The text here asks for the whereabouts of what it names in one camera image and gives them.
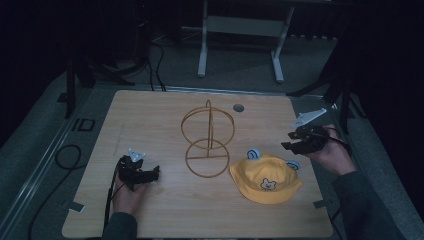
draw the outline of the gray floor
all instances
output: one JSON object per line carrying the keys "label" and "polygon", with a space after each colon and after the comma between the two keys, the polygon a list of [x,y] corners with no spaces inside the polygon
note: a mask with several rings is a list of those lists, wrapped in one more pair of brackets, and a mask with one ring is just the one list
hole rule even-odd
{"label": "gray floor", "polygon": [[[199,59],[199,35],[187,32],[182,45],[175,45],[166,37],[158,36],[156,43],[164,49],[159,74],[168,91],[242,91],[250,94],[281,94],[298,90],[314,82],[327,60],[335,41],[290,38],[286,41],[281,56],[285,82],[276,83],[266,48],[273,46],[270,39],[248,39],[259,49],[230,45],[222,36],[212,36],[210,41],[206,76],[197,77]],[[158,63],[161,51],[151,49],[153,66]],[[125,76],[136,82],[133,89],[149,90],[148,71]],[[100,80],[94,89],[78,88],[78,104],[75,114],[68,120],[63,118],[66,105],[56,102],[65,89],[65,75],[52,82],[44,95],[34,105],[25,121],[11,139],[0,150],[0,199],[2,220],[1,236],[6,239],[26,239],[29,224],[47,195],[67,171],[57,167],[54,154],[60,146],[77,144],[81,147],[81,164],[86,163],[94,147],[97,135],[107,114],[114,93],[124,87],[107,80]],[[327,106],[319,96],[326,87],[319,88],[308,96],[293,98],[297,113],[327,107],[328,114],[316,120],[317,124],[338,124],[339,110]],[[76,119],[95,120],[91,132],[72,131]],[[352,110],[348,121],[349,135],[342,136],[354,150],[354,160],[369,178],[377,193],[386,203],[401,231],[408,239],[424,239],[424,225],[403,189],[378,136],[371,124]],[[60,155],[61,161],[71,166],[77,154],[68,149]],[[329,214],[339,205],[331,188],[334,176],[314,164],[318,182],[327,202]],[[39,181],[27,181],[34,172],[44,172]],[[64,239],[61,227],[68,212],[68,204],[78,188],[83,170],[76,170],[46,202],[34,222],[33,239]],[[22,196],[31,201],[22,201]],[[336,220],[343,233],[341,217]],[[339,239],[336,233],[327,239]]]}

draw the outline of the white table leg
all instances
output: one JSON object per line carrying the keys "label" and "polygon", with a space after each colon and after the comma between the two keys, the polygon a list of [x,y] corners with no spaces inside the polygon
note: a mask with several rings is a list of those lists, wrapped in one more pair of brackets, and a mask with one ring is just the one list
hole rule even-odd
{"label": "white table leg", "polygon": [[281,63],[280,63],[280,53],[281,53],[281,49],[283,48],[284,40],[287,37],[287,31],[290,26],[290,21],[293,16],[293,12],[294,12],[294,7],[291,7],[289,10],[289,13],[287,14],[286,21],[284,21],[283,27],[281,29],[281,35],[278,41],[277,48],[271,51],[271,59],[272,59],[272,64],[274,66],[275,80],[279,83],[282,83],[284,81],[283,70],[281,68]]}
{"label": "white table leg", "polygon": [[200,50],[199,68],[197,76],[204,77],[206,74],[206,60],[208,57],[208,46],[206,39],[208,35],[208,1],[203,1],[203,27],[202,27],[202,49]]}

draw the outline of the wire frame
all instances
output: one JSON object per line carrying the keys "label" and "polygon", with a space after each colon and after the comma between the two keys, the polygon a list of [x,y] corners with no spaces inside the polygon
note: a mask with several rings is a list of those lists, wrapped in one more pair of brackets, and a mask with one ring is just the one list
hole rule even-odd
{"label": "wire frame", "polygon": [[[184,124],[185,124],[186,120],[189,119],[190,117],[192,117],[196,114],[204,113],[204,112],[207,112],[209,114],[209,116],[208,116],[208,136],[206,138],[201,138],[201,139],[198,139],[196,141],[192,141],[192,140],[189,139],[186,132],[184,131]],[[220,113],[224,114],[230,120],[231,125],[232,125],[231,136],[224,143],[214,139],[214,125],[213,125],[213,114],[214,114],[214,112],[220,112]],[[226,145],[233,139],[234,134],[235,134],[234,119],[229,113],[227,113],[223,110],[220,110],[218,108],[212,107],[210,100],[207,100],[205,107],[195,108],[195,109],[189,111],[184,116],[184,118],[181,122],[181,132],[182,132],[184,138],[190,143],[190,146],[187,148],[187,151],[186,151],[185,162],[187,164],[188,169],[192,173],[194,173],[195,175],[197,175],[199,177],[212,178],[212,177],[219,176],[220,174],[222,174],[228,168],[228,165],[230,164],[230,154],[228,152]],[[199,143],[202,143],[202,142],[207,143],[206,147],[199,144]],[[206,156],[189,157],[189,152],[190,152],[190,149],[192,147],[196,147],[196,148],[206,150]],[[224,154],[224,155],[213,155],[211,153],[211,151],[217,150],[217,149],[220,149],[220,148],[223,148],[225,150],[226,154]],[[226,162],[225,167],[220,172],[218,172],[216,174],[212,174],[212,175],[200,174],[200,173],[196,172],[189,164],[190,159],[210,159],[210,158],[223,158],[223,157],[227,158],[227,162]]]}

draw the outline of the bucket hat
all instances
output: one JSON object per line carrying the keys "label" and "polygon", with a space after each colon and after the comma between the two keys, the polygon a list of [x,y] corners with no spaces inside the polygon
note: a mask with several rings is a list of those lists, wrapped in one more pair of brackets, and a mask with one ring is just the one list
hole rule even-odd
{"label": "bucket hat", "polygon": [[262,204],[286,202],[303,184],[296,170],[271,154],[243,158],[230,166],[230,173],[241,194]]}

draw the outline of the hand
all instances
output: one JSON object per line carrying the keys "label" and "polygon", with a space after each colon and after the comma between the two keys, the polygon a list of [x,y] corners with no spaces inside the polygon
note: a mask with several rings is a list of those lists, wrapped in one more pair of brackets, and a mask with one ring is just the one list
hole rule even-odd
{"label": "hand", "polygon": [[119,179],[119,173],[115,178],[115,195],[112,198],[113,211],[125,212],[135,216],[137,213],[141,199],[149,184],[140,184],[135,186],[135,191],[131,191],[124,182]]}
{"label": "hand", "polygon": [[[334,125],[323,127],[327,129],[330,137],[339,139],[337,132],[334,130]],[[322,150],[304,154],[304,156],[317,161],[325,169],[338,176],[356,171],[355,164],[347,153],[347,150],[341,144],[332,140],[329,140]]]}

